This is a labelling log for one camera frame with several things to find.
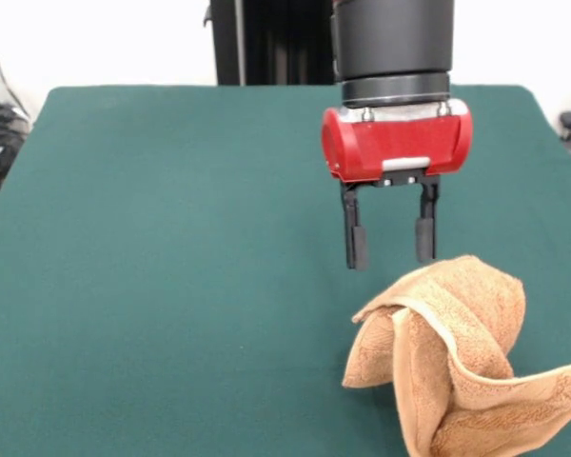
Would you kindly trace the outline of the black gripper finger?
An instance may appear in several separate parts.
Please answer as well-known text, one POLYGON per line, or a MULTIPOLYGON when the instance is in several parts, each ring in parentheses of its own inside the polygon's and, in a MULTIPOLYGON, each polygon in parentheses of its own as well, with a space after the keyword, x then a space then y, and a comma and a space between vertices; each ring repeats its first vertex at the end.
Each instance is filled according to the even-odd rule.
POLYGON ((415 223, 416 257, 420 263, 436 258, 436 208, 440 196, 440 183, 423 183, 420 215, 415 223))
POLYGON ((358 271, 368 267, 366 232, 361 225, 357 184, 340 184, 341 202, 345 221, 346 264, 358 271))

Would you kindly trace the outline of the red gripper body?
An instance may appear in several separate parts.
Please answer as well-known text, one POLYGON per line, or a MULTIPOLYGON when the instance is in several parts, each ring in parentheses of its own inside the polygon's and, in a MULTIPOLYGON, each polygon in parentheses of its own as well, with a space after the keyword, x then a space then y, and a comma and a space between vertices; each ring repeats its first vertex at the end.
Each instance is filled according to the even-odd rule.
POLYGON ((324 113, 322 146, 331 175, 343 183, 375 183, 388 173, 458 171, 471 149, 473 120, 459 99, 324 113))

